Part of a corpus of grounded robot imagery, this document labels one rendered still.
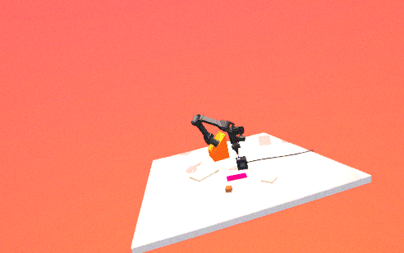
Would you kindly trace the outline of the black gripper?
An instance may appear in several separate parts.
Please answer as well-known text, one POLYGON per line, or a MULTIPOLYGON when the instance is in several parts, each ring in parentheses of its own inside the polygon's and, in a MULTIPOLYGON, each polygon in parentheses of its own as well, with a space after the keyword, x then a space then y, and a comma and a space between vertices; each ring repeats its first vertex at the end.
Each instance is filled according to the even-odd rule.
POLYGON ((239 148, 241 148, 240 144, 237 143, 237 136, 229 136, 231 145, 232 145, 232 150, 234 150, 237 154, 239 154, 239 148))

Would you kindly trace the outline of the magenta rectangular block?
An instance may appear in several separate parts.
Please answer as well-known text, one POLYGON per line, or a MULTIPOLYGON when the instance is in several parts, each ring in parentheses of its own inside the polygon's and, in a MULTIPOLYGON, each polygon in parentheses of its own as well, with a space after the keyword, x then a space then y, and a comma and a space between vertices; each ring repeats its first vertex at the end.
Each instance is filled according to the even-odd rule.
POLYGON ((227 176, 227 181, 234 181, 234 180, 238 180, 238 179, 242 179, 242 178, 247 178, 246 173, 241 173, 241 174, 237 174, 237 175, 232 175, 232 176, 227 176))

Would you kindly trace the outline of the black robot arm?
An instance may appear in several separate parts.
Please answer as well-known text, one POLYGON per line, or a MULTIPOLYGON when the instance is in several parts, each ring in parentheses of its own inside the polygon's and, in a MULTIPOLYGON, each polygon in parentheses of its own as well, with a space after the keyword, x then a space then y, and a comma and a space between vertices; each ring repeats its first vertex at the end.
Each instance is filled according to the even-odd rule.
POLYGON ((207 145, 212 144, 217 148, 220 141, 214 139, 214 135, 206 130, 202 122, 218 127, 220 130, 227 132, 228 136, 239 135, 237 137, 237 143, 240 143, 239 141, 246 141, 246 137, 243 136, 245 132, 243 126, 235 126, 235 123, 227 120, 216 120, 211 117, 206 117, 203 114, 197 114, 193 117, 191 124, 198 127, 200 132, 204 135, 204 140, 207 145))

